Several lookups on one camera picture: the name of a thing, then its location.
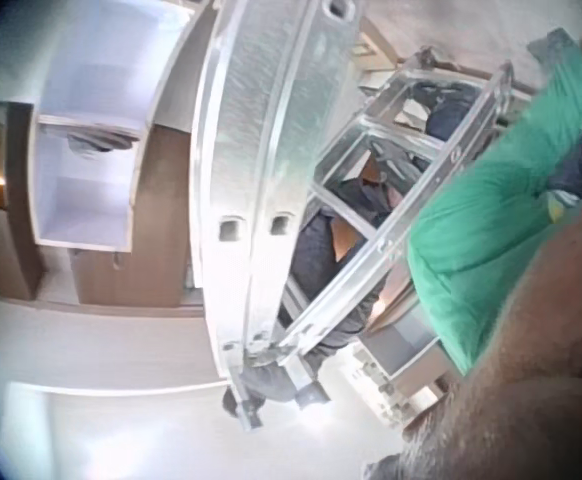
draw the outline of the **hair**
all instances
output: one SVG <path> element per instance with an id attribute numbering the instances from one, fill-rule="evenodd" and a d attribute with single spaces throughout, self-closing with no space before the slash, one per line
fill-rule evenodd
<path id="1" fill-rule="evenodd" d="M 372 480 L 582 478 L 582 380 L 536 378 L 441 404 L 393 477 Z"/>

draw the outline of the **wooden cabinet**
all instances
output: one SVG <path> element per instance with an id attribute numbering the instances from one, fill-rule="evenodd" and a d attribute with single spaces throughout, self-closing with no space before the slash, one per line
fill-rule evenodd
<path id="1" fill-rule="evenodd" d="M 32 106 L 0 102 L 0 296 L 35 298 L 44 273 L 27 196 Z"/>
<path id="2" fill-rule="evenodd" d="M 177 307 L 189 257 L 190 135 L 151 129 L 138 184 L 133 251 L 73 251 L 81 303 Z"/>

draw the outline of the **ladder rung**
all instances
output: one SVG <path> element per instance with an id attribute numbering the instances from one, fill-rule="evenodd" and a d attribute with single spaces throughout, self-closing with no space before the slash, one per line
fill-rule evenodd
<path id="1" fill-rule="evenodd" d="M 426 160 L 435 160 L 444 146 L 444 142 L 430 135 L 384 120 L 377 120 L 368 115 L 360 118 L 360 124 L 368 129 L 368 135 L 390 140 Z"/>
<path id="2" fill-rule="evenodd" d="M 346 204 L 342 199 L 340 199 L 333 192 L 327 190 L 322 185 L 314 183 L 311 186 L 311 191 L 315 196 L 325 205 L 333 208 L 335 212 L 340 215 L 344 220 L 347 221 L 349 225 L 355 228 L 362 236 L 366 239 L 373 238 L 376 233 L 376 229 L 362 218 L 355 210 L 353 210 L 349 205 Z"/>

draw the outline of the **ladder hole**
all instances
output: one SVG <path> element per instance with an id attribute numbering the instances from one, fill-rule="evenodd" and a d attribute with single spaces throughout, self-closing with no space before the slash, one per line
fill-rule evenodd
<path id="1" fill-rule="evenodd" d="M 220 223 L 220 241 L 237 242 L 240 240 L 240 222 L 238 220 L 225 220 Z"/>
<path id="2" fill-rule="evenodd" d="M 286 235 L 289 230 L 289 217 L 287 215 L 278 215 L 273 218 L 271 223 L 271 235 Z"/>
<path id="3" fill-rule="evenodd" d="M 334 18 L 349 22 L 353 19 L 355 6 L 351 0 L 327 0 L 327 12 Z"/>

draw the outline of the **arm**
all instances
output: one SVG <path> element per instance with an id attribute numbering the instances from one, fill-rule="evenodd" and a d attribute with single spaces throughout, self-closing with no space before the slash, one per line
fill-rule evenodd
<path id="1" fill-rule="evenodd" d="M 457 271 L 546 227 L 537 197 L 581 130 L 582 53 L 573 50 L 516 125 L 422 210 L 410 248 L 433 271 Z"/>

